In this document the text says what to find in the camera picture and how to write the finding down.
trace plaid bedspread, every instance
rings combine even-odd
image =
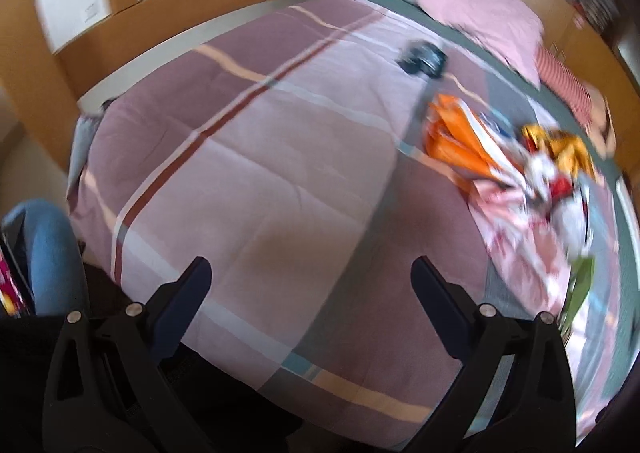
[[[70,195],[89,247],[133,299],[209,259],[212,289],[187,345],[304,419],[389,449],[460,369],[412,291],[415,258],[428,255],[476,302],[532,316],[510,293],[518,278],[495,272],[456,185],[420,150],[428,93],[395,62],[416,39],[449,57],[427,92],[505,125],[554,123],[426,28],[362,0],[312,0],[133,86],[110,106]],[[596,274],[567,348],[581,433],[606,403],[620,301],[611,195],[591,186]]]

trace silver rivet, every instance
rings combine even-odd
[[[489,303],[484,303],[480,306],[480,313],[485,318],[492,318],[498,313],[498,311],[495,309],[493,305],[489,305]]]
[[[140,303],[132,303],[124,310],[125,314],[132,318],[142,314],[142,311],[143,311],[143,306],[140,305]]]
[[[547,325],[552,325],[556,321],[553,314],[549,314],[549,312],[540,312],[540,319]]]
[[[66,316],[66,320],[69,321],[69,323],[71,324],[78,323],[81,319],[82,319],[82,313],[78,310],[69,312],[69,314]]]

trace striped pillow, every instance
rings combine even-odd
[[[574,73],[559,62],[551,52],[543,46],[536,52],[536,67],[540,81],[564,100],[574,113],[575,119],[583,128],[591,124],[591,97]]]

